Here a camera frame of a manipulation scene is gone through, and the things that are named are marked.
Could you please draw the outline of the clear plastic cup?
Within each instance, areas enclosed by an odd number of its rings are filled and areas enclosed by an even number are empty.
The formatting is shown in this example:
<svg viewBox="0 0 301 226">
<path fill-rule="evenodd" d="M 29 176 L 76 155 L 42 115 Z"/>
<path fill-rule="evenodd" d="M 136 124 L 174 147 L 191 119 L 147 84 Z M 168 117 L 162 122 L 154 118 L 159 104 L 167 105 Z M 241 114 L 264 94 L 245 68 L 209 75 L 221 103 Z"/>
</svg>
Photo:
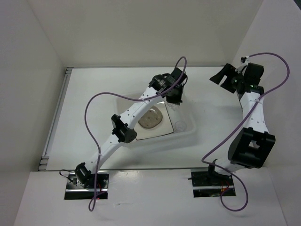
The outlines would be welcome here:
<svg viewBox="0 0 301 226">
<path fill-rule="evenodd" d="M 176 132 L 184 132 L 187 129 L 187 124 L 184 121 L 177 121 L 174 128 Z"/>
<path fill-rule="evenodd" d="M 169 112 L 177 112 L 180 109 L 180 105 L 172 104 L 172 103 L 167 103 L 167 109 Z"/>
</svg>

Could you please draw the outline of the white plastic bin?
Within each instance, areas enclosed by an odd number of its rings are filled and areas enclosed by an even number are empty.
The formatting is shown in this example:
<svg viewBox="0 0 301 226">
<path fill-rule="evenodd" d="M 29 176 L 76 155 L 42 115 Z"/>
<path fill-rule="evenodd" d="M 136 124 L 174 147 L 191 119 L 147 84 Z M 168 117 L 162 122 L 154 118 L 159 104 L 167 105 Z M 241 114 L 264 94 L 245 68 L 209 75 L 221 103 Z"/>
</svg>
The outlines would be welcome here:
<svg viewBox="0 0 301 226">
<path fill-rule="evenodd" d="M 169 112 L 168 114 L 174 129 L 174 132 L 169 135 L 150 138 L 146 140 L 136 140 L 136 138 L 129 144 L 125 144 L 120 147 L 118 153 L 155 153 L 167 151 L 170 149 L 176 149 L 180 146 L 186 146 L 186 140 L 190 140 L 192 135 L 196 133 L 196 122 L 192 113 L 191 102 L 185 94 L 182 95 L 182 103 L 180 104 L 180 109 L 177 112 Z M 184 132 L 176 132 L 174 124 L 177 121 L 184 121 L 187 124 L 187 129 Z"/>
</svg>

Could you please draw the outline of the clear glass dish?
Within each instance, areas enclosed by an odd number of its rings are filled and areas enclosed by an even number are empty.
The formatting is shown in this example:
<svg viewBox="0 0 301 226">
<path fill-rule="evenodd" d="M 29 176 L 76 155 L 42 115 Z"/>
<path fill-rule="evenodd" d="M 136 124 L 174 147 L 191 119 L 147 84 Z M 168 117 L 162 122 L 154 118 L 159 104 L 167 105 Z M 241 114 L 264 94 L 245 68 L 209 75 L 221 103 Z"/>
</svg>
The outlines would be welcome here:
<svg viewBox="0 0 301 226">
<path fill-rule="evenodd" d="M 152 129 L 163 120 L 162 112 L 156 107 L 151 107 L 138 121 L 138 124 L 145 129 Z"/>
</svg>

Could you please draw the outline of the square white plate black rim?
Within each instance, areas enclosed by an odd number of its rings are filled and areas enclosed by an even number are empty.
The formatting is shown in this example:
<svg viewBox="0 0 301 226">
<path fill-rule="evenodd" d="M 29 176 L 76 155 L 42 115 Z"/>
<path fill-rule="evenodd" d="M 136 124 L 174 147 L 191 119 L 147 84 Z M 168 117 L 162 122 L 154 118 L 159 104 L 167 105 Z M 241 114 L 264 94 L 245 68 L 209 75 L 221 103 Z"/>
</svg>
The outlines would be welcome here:
<svg viewBox="0 0 301 226">
<path fill-rule="evenodd" d="M 146 140 L 150 138 L 169 135 L 174 132 L 165 102 L 158 102 L 154 106 L 156 106 L 162 112 L 162 122 L 152 129 L 145 129 L 137 123 L 134 128 L 137 132 L 136 140 Z"/>
</svg>

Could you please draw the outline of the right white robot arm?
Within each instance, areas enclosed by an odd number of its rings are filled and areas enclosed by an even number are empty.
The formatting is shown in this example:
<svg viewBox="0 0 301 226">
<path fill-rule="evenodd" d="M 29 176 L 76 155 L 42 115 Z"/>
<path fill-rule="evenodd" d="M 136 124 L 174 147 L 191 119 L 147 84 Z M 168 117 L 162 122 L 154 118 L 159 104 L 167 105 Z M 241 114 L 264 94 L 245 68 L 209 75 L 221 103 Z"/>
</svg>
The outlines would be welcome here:
<svg viewBox="0 0 301 226">
<path fill-rule="evenodd" d="M 275 144 L 276 138 L 269 133 L 264 119 L 264 88 L 259 85 L 263 73 L 262 65 L 246 61 L 238 68 L 226 64 L 210 78 L 225 90 L 237 94 L 246 119 L 230 144 L 227 157 L 214 160 L 208 167 L 206 180 L 211 185 L 228 179 L 238 170 L 261 168 Z"/>
</svg>

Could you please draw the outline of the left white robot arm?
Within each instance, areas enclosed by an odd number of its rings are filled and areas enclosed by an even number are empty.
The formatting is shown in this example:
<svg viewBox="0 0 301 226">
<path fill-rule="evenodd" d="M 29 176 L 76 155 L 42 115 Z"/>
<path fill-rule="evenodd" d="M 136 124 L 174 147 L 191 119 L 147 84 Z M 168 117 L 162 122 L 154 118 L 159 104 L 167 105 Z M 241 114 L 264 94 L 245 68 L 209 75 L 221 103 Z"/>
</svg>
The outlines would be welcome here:
<svg viewBox="0 0 301 226">
<path fill-rule="evenodd" d="M 154 76 L 149 82 L 146 90 L 138 99 L 110 92 L 101 92 L 90 98 L 84 111 L 84 123 L 89 135 L 96 144 L 97 154 L 92 157 L 92 160 L 88 164 L 82 162 L 77 165 L 75 168 L 77 183 L 83 188 L 97 186 L 97 173 L 100 167 L 121 146 L 131 143 L 136 139 L 137 132 L 134 130 L 134 127 L 153 105 L 163 100 L 175 105 L 180 105 L 182 103 L 183 88 L 187 78 L 188 76 L 184 70 L 175 67 L 171 73 Z M 122 114 L 114 114 L 111 117 L 113 129 L 108 139 L 102 145 L 98 144 L 87 124 L 88 107 L 92 100 L 100 95 L 112 95 L 134 101 L 133 105 L 126 109 Z"/>
</svg>

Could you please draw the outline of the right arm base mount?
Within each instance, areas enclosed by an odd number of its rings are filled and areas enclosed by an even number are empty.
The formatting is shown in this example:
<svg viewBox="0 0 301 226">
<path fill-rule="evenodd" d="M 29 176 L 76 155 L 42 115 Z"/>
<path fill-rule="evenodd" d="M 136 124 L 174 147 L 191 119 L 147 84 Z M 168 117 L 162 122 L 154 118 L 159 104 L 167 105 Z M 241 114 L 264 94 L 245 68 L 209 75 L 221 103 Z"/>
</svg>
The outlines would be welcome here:
<svg viewBox="0 0 301 226">
<path fill-rule="evenodd" d="M 207 168 L 192 169 L 188 178 L 192 182 L 194 198 L 236 196 L 234 182 L 231 176 L 209 174 Z"/>
</svg>

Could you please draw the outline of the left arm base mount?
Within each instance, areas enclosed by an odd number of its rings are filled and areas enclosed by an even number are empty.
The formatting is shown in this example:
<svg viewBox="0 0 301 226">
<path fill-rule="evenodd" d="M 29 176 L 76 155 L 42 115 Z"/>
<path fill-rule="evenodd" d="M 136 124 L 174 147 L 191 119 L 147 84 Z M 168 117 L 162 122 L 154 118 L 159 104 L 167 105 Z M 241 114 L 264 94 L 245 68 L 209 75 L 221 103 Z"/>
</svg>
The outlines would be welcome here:
<svg viewBox="0 0 301 226">
<path fill-rule="evenodd" d="M 69 172 L 65 188 L 65 200 L 89 200 L 94 197 L 94 182 L 84 187 L 77 179 L 74 172 Z M 108 198 L 109 174 L 98 173 L 96 183 L 97 200 Z"/>
</svg>

